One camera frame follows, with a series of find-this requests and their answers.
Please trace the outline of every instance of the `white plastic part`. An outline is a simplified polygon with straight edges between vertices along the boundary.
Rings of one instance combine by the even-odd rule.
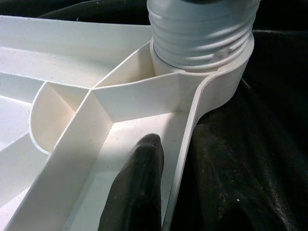
[[[192,73],[174,68],[160,60],[153,50],[149,26],[5,16],[0,16],[0,22],[16,28],[12,31],[0,24],[0,48],[13,47],[18,50],[15,53],[16,57],[13,54],[3,54],[4,62],[7,62],[5,59],[17,60],[23,51],[30,54],[29,62],[32,59],[36,60],[32,52],[36,53],[38,50],[47,55],[66,51],[67,59],[71,59],[77,53],[83,57],[84,52],[91,56],[87,48],[92,46],[95,50],[96,45],[98,49],[105,49],[104,53],[100,53],[103,64],[104,60],[119,50],[131,53],[127,54],[127,58],[118,58],[118,63],[113,63],[114,68],[95,81],[92,78],[88,79],[87,75],[83,77],[83,82],[82,78],[76,80],[73,76],[67,75],[61,82],[62,78],[55,76],[52,79],[52,76],[40,69],[33,76],[40,80],[30,78],[30,72],[23,69],[20,69],[19,75],[24,77],[10,73],[11,76],[8,78],[3,72],[9,70],[0,64],[2,81],[14,82],[15,79],[24,78],[37,92],[35,97],[31,93],[32,98],[28,97],[27,100],[32,104],[30,137],[38,148],[38,153],[49,156],[42,171],[34,171],[37,174],[34,183],[33,178],[27,177],[28,183],[25,186],[15,192],[11,189],[6,192],[5,195],[11,195],[13,199],[6,199],[7,204],[0,208],[0,213],[6,210],[10,213],[9,216],[13,217],[5,230],[97,230],[115,176],[136,142],[142,136],[153,132],[161,137],[165,152],[161,184],[162,224],[163,230],[169,230],[193,127],[204,113],[223,105],[236,91],[253,50],[252,35],[249,36],[243,52],[226,65],[212,72]],[[78,32],[80,39],[66,33],[67,31],[75,34]],[[84,44],[87,41],[85,37],[91,42],[93,37],[100,35],[98,31],[104,31],[103,34],[109,31],[115,39],[111,42],[111,38],[100,38],[100,43]],[[58,38],[55,36],[57,33],[60,34],[59,37],[65,38]],[[134,42],[125,42],[127,38]],[[53,39],[60,39],[59,41],[67,46],[70,46],[69,40],[72,39],[76,45],[75,50],[66,49],[66,45],[59,45],[59,48]],[[107,46],[102,45],[104,39],[109,43],[109,50]],[[39,41],[39,48],[36,50],[33,46],[34,41]],[[53,63],[50,63],[48,68],[53,70]],[[7,94],[7,90],[0,91],[1,96],[6,97]],[[18,146],[18,142],[11,145],[23,150]],[[9,158],[4,158],[3,163],[11,162]],[[25,172],[33,172],[30,166],[24,167]],[[9,179],[14,174],[19,174],[18,169],[8,171],[6,178]],[[10,185],[7,180],[3,185],[13,188],[16,183],[17,181]],[[22,189],[25,190],[29,184],[29,191],[14,212],[19,201],[14,196],[18,192],[21,193]],[[7,222],[0,221],[2,226]]]
[[[171,66],[216,70],[245,49],[260,0],[148,0],[154,50]]]

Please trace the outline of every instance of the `black cloth background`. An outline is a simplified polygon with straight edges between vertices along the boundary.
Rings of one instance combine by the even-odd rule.
[[[0,14],[149,24],[146,0],[0,0]],[[262,0],[255,49],[236,94],[199,121],[254,175],[288,230],[308,230],[307,31],[307,0]],[[175,231],[205,230],[192,155],[190,149]],[[233,226],[244,227],[242,215],[233,214],[227,227]]]

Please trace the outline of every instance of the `white plastic tray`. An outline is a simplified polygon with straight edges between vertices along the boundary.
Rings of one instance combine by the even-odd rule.
[[[115,176],[153,132],[169,229],[192,129],[234,94],[254,42],[216,71],[189,73],[155,56],[151,36],[0,16],[0,230],[97,230]]]

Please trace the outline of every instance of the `white plastic pipe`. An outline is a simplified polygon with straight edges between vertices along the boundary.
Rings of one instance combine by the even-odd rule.
[[[167,64],[208,72],[245,49],[260,0],[148,0],[154,50]]]

